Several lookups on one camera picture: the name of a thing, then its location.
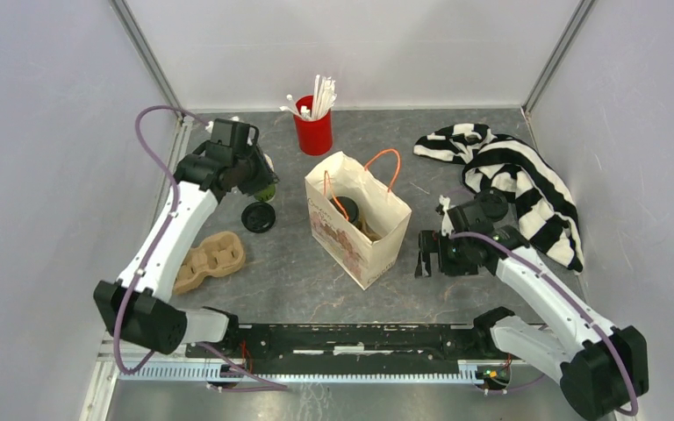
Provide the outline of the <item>black plastic cup lid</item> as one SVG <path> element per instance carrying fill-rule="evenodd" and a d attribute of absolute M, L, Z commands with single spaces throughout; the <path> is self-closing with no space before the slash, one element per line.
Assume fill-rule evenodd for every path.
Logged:
<path fill-rule="evenodd" d="M 475 201 L 480 205 L 483 213 L 492 222 L 499 222 L 509 212 L 509 203 L 502 190 L 490 188 L 484 189 L 475 195 Z"/>

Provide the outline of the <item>brown paper takeout bag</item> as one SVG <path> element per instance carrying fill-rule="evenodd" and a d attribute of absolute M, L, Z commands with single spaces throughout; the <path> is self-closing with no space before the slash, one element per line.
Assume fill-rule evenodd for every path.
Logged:
<path fill-rule="evenodd" d="M 369 167 L 387 153 L 396 155 L 397 164 L 391 180 L 384 184 Z M 405 238 L 412 209 L 394 191 L 401 164 L 401 155 L 395 148 L 384 149 L 365 164 L 337 152 L 305 176 L 312 236 L 362 289 L 393 267 Z M 360 216 L 382 238 L 371 242 L 351 225 L 330 203 L 337 196 L 353 199 Z"/>

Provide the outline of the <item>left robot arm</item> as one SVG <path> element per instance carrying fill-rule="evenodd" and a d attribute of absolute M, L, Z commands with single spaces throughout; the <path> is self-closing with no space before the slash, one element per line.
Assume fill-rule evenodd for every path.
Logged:
<path fill-rule="evenodd" d="M 93 292 L 108 333 L 150 351 L 170 354 L 181 344 L 206 342 L 219 357 L 240 348 L 240 333 L 222 310 L 178 310 L 173 285 L 193 240 L 227 193 L 253 196 L 277 176 L 259 145 L 259 129 L 215 119 L 210 137 L 185 155 L 173 173 L 168 198 L 132 262 Z"/>

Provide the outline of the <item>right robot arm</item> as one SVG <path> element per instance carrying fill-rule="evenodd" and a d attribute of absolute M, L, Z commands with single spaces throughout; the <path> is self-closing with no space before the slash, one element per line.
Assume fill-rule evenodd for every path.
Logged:
<path fill-rule="evenodd" d="M 556 382 L 570 407 L 585 420 L 619 412 L 634 417 L 649 389 L 647 341 L 634 326 L 619 328 L 574 294 L 544 263 L 520 231 L 494 223 L 507 213 L 501 199 L 478 197 L 453 205 L 440 196 L 441 228 L 419 233 L 415 274 L 432 275 L 431 257 L 445 275 L 473 275 L 486 268 L 537 313 L 546 330 L 498 307 L 474 321 L 474 351 L 521 358 Z"/>

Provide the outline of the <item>stack of paper cups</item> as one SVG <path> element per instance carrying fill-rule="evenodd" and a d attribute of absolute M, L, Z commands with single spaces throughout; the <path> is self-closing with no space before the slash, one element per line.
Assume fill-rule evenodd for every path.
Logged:
<path fill-rule="evenodd" d="M 272 171 L 274 171 L 274 164 L 272 159 L 267 154 L 265 154 L 265 159 L 269 165 L 269 168 Z M 276 195 L 276 184 L 272 183 L 267 188 L 254 194 L 254 198 L 259 202 L 269 203 L 274 199 L 275 195 Z"/>

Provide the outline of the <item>stack of black lids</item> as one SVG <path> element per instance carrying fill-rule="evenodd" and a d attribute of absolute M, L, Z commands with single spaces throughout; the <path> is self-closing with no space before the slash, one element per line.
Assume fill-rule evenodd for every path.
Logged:
<path fill-rule="evenodd" d="M 254 202 L 244 209 L 240 219 L 248 231 L 265 233 L 275 225 L 276 211 L 269 203 Z"/>

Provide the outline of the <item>red cup holder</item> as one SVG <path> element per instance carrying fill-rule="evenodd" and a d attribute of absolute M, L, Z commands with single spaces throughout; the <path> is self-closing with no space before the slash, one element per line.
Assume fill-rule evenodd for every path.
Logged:
<path fill-rule="evenodd" d="M 315 121 L 293 117 L 300 150 L 311 156 L 329 152 L 333 146 L 332 111 Z"/>

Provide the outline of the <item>cardboard cup carrier tray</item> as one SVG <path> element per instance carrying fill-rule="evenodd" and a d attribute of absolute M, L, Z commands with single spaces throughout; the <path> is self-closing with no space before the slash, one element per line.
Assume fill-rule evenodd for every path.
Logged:
<path fill-rule="evenodd" d="M 191 248 L 180 267 L 173 286 L 178 296 L 197 289 L 207 277 L 222 278 L 241 270 L 246 251 L 234 232 L 219 232 Z"/>

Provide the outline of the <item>black white striped cloth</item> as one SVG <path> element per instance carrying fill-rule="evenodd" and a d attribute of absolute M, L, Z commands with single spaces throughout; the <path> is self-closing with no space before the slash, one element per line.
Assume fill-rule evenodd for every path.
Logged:
<path fill-rule="evenodd" d="M 583 272 L 574 198 L 559 174 L 524 141 L 495 134 L 488 125 L 460 123 L 420 137 L 412 152 L 460 165 L 460 183 L 474 193 L 500 190 L 532 246 L 570 271 Z"/>

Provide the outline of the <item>white wrapped straws bundle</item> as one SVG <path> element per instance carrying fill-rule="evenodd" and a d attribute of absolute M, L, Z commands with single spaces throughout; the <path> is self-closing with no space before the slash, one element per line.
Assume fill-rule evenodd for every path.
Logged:
<path fill-rule="evenodd" d="M 297 105 L 293 95 L 288 94 L 286 96 L 288 103 L 280 106 L 279 110 L 289 112 L 304 121 L 315 122 L 324 118 L 332 110 L 336 97 L 336 81 L 331 76 L 316 75 L 310 105 Z"/>

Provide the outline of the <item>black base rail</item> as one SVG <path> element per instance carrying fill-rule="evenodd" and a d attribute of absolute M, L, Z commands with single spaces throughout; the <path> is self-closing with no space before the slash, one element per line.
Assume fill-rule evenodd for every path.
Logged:
<path fill-rule="evenodd" d="M 215 347 L 256 375 L 452 375 L 463 362 L 517 361 L 474 326 L 452 324 L 250 324 Z"/>

